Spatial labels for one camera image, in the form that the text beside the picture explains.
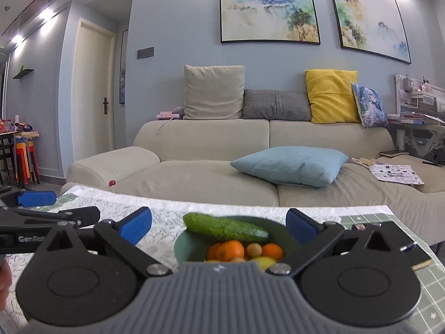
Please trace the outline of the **orange mandarin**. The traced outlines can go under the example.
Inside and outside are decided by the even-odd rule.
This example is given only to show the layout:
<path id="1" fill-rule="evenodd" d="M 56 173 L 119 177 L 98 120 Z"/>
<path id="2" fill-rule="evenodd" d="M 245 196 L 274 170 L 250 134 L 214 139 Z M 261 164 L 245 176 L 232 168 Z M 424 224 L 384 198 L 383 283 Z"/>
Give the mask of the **orange mandarin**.
<path id="1" fill-rule="evenodd" d="M 233 259 L 244 258 L 244 246 L 237 240 L 223 243 L 216 250 L 216 259 L 221 262 L 231 262 Z"/>
<path id="2" fill-rule="evenodd" d="M 284 258 L 284 250 L 279 245 L 270 243 L 263 246 L 262 255 L 278 262 Z"/>
<path id="3" fill-rule="evenodd" d="M 206 260 L 207 261 L 211 261 L 211 260 L 216 260 L 216 253 L 217 250 L 222 246 L 222 243 L 216 243 L 212 246 L 209 247 L 208 251 L 207 251 L 207 256 L 206 256 Z"/>

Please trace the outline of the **green colander bowl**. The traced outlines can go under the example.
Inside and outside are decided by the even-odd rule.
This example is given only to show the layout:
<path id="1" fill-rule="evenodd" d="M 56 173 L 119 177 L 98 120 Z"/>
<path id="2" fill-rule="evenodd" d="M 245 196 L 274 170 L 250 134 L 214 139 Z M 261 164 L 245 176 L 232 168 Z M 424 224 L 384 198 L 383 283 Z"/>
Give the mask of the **green colander bowl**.
<path id="1" fill-rule="evenodd" d="M 231 219 L 257 225 L 269 233 L 270 242 L 279 245 L 284 255 L 294 252 L 300 245 L 292 238 L 286 227 L 279 222 L 255 216 L 231 216 Z M 174 256 L 177 262 L 203 262 L 207 259 L 208 249 L 218 240 L 184 230 L 174 243 Z"/>

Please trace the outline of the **green cucumber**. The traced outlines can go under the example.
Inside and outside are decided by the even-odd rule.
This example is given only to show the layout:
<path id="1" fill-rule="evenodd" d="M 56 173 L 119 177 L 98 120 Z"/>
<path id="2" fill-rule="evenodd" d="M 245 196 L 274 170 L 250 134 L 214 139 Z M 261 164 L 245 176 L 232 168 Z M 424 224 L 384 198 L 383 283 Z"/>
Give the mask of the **green cucumber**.
<path id="1" fill-rule="evenodd" d="M 217 240 L 264 243 L 270 241 L 267 230 L 251 224 L 204 213 L 188 213 L 182 217 L 188 230 Z"/>

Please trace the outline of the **light blue pillow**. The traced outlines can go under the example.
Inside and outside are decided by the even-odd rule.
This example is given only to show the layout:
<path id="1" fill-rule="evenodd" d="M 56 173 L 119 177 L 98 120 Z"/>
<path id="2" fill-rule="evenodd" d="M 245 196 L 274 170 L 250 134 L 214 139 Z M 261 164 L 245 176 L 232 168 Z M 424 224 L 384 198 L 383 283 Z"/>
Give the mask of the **light blue pillow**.
<path id="1" fill-rule="evenodd" d="M 230 165 L 275 185 L 321 188 L 334 182 L 348 160 L 336 149 L 280 146 L 249 154 Z"/>

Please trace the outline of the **beige sofa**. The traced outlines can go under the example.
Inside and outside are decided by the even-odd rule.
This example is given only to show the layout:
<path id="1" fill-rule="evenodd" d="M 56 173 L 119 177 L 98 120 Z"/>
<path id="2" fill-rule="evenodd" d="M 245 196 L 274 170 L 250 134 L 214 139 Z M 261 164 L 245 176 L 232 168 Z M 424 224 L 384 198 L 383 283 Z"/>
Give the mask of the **beige sofa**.
<path id="1" fill-rule="evenodd" d="M 424 185 L 384 183 L 359 158 L 381 159 L 394 144 L 382 127 L 308 121 L 175 120 L 143 125 L 133 144 L 69 166 L 65 190 L 85 185 L 116 194 L 170 201 L 261 207 L 357 207 L 385 205 L 427 244 L 444 240 L 444 170 L 410 155 L 407 164 Z M 349 157 L 323 188 L 275 185 L 235 170 L 230 163 L 280 146 L 336 149 Z M 109 186 L 109 181 L 116 184 Z"/>

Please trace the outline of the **pink item on sofa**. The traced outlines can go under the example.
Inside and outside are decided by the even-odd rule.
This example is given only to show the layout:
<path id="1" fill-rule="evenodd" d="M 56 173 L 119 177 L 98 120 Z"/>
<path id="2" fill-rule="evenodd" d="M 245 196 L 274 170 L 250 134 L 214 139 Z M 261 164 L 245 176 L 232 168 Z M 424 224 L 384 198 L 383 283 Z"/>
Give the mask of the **pink item on sofa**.
<path id="1" fill-rule="evenodd" d="M 172 111 L 163 111 L 159 112 L 156 116 L 158 121 L 163 121 L 163 124 L 159 127 L 156 134 L 160 135 L 163 128 L 171 123 L 173 120 L 182 120 L 184 117 L 184 108 L 182 106 L 178 106 Z"/>

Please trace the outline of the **white door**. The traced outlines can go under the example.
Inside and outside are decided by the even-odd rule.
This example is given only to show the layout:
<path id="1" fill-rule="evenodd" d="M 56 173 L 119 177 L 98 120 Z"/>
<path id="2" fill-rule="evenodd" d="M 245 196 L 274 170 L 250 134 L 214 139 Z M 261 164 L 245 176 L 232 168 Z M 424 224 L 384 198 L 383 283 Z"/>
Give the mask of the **white door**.
<path id="1" fill-rule="evenodd" d="M 76 161 L 115 147 L 113 71 L 115 34 L 79 20 L 72 64 L 71 126 Z"/>

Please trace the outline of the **yellow cushion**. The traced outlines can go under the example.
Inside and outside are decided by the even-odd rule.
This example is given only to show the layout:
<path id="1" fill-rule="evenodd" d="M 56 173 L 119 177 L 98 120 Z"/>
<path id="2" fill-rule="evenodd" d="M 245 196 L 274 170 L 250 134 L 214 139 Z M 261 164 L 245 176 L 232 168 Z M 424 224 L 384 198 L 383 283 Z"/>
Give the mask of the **yellow cushion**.
<path id="1" fill-rule="evenodd" d="M 305 81 L 313 124 L 360 123 L 352 92 L 357 70 L 309 69 Z"/>

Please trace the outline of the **grey cushion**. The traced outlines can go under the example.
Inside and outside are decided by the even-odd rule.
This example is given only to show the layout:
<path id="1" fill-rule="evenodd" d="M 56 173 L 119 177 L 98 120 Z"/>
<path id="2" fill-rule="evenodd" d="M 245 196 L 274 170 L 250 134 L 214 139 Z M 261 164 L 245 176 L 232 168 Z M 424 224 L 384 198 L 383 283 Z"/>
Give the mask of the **grey cushion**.
<path id="1" fill-rule="evenodd" d="M 282 90 L 245 90 L 243 119 L 311 121 L 306 93 Z"/>

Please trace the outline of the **beige cushion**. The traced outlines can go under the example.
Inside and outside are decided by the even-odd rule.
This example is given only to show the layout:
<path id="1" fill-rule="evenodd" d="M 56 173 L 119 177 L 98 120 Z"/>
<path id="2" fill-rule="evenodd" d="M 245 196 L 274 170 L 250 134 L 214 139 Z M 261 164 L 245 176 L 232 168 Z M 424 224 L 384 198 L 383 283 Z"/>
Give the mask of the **beige cushion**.
<path id="1" fill-rule="evenodd" d="M 184 66 L 185 118 L 240 118 L 244 107 L 245 74 L 244 66 Z"/>

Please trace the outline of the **cluttered white desk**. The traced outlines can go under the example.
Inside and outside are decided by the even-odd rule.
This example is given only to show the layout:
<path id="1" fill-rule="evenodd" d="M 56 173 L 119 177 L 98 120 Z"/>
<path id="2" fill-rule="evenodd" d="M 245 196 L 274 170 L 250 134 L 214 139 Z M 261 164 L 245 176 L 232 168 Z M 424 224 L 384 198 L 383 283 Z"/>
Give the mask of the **cluttered white desk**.
<path id="1" fill-rule="evenodd" d="M 389 114 L 395 154 L 444 166 L 444 88 L 426 78 L 394 75 L 396 113 Z"/>

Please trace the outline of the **right landscape painting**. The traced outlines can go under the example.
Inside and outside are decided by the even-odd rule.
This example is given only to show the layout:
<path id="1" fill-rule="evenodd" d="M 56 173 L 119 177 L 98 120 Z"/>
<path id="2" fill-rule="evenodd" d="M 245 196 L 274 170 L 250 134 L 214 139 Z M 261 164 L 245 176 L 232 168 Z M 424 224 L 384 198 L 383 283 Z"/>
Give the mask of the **right landscape painting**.
<path id="1" fill-rule="evenodd" d="M 332 0 L 344 49 L 412 63 L 396 0 Z"/>

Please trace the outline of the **landscape painting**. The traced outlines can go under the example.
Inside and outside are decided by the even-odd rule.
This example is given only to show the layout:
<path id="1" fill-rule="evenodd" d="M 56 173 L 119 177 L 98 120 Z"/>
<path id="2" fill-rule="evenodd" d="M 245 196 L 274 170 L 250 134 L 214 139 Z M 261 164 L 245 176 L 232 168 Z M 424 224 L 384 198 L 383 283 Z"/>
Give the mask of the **landscape painting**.
<path id="1" fill-rule="evenodd" d="M 344 49 L 412 63 L 396 0 L 332 0 Z"/>
<path id="2" fill-rule="evenodd" d="M 220 0 L 219 7 L 222 43 L 321 43 L 314 0 Z"/>

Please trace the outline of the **small wall shelf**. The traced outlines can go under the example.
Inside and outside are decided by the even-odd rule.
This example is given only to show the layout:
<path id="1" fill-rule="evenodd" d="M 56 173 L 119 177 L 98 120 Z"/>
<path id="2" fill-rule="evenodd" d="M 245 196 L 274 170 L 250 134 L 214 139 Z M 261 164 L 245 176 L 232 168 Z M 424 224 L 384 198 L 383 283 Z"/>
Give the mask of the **small wall shelf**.
<path id="1" fill-rule="evenodd" d="M 34 69 L 26 69 L 24 66 L 22 66 L 20 67 L 19 72 L 13 77 L 13 80 L 21 80 L 32 72 L 34 72 Z"/>

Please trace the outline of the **black wall switch panel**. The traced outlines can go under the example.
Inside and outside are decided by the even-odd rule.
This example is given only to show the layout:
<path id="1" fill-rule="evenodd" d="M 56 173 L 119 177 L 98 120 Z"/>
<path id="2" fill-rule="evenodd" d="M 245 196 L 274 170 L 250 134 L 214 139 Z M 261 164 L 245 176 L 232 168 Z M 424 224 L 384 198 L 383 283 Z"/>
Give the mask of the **black wall switch panel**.
<path id="1" fill-rule="evenodd" d="M 154 47 L 144 48 L 144 49 L 140 49 L 137 51 L 137 59 L 138 60 L 150 58 L 150 57 L 153 57 L 154 55 L 155 55 Z"/>

